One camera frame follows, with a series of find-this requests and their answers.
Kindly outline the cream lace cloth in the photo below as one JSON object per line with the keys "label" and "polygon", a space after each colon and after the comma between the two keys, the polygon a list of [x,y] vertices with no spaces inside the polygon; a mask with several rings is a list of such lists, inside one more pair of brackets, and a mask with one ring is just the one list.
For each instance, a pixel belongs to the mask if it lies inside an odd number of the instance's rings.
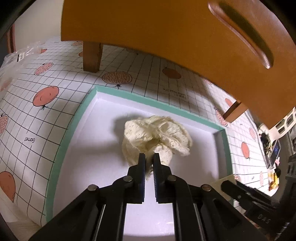
{"label": "cream lace cloth", "polygon": [[130,166],[138,163],[140,153],[145,154],[145,177],[152,175],[152,160],[159,153],[161,164],[168,166],[174,155],[188,156],[192,138],[182,124],[169,116],[153,115],[125,123],[122,153]]}

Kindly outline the white tray with teal rim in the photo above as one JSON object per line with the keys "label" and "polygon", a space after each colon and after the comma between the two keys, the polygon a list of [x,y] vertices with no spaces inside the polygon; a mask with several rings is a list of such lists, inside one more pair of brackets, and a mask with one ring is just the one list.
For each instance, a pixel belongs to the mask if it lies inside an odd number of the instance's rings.
{"label": "white tray with teal rim", "polygon": [[174,240],[171,204],[154,196],[152,156],[189,184],[232,174],[224,128],[185,110],[114,88],[95,87],[74,114],[55,157],[47,190],[51,220],[90,184],[111,185],[147,160],[145,200],[126,210],[124,240]]}

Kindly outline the clutter of small toys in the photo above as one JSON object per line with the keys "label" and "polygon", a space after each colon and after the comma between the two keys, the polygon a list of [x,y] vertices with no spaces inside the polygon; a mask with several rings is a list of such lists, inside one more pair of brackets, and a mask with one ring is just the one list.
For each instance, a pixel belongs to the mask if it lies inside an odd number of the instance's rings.
{"label": "clutter of small toys", "polygon": [[265,155],[265,163],[268,169],[268,190],[277,190],[280,185],[281,169],[278,167],[280,164],[280,151],[281,145],[279,140],[271,140],[269,135],[265,132],[259,134],[263,151]]}

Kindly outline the white shelf unit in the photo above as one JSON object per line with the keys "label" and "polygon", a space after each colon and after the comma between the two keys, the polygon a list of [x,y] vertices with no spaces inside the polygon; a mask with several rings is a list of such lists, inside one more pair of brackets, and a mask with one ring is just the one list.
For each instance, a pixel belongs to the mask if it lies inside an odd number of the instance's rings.
{"label": "white shelf unit", "polygon": [[275,126],[280,137],[284,136],[295,125],[295,107]]}

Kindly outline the pomegranate patterned grid mat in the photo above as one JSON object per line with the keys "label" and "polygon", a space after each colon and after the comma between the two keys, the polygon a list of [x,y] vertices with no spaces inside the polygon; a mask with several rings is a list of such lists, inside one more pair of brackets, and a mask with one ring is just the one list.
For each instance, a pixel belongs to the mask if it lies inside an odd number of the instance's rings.
{"label": "pomegranate patterned grid mat", "polygon": [[244,113],[227,123],[222,113],[233,98],[210,81],[148,54],[106,45],[100,71],[83,70],[82,42],[59,38],[41,45],[18,78],[2,86],[2,188],[21,211],[39,225],[46,221],[46,193],[57,152],[74,114],[99,86],[130,93],[198,115],[225,128],[232,171],[244,184],[268,191],[267,168],[255,123]]}

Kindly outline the clear plastic bag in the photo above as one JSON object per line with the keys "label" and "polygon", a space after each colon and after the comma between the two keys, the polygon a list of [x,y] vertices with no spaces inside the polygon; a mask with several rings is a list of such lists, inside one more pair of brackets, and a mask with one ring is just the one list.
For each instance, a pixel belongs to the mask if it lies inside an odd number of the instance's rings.
{"label": "clear plastic bag", "polygon": [[5,56],[1,66],[1,92],[8,90],[21,71],[41,54],[41,49],[42,43],[37,41]]}

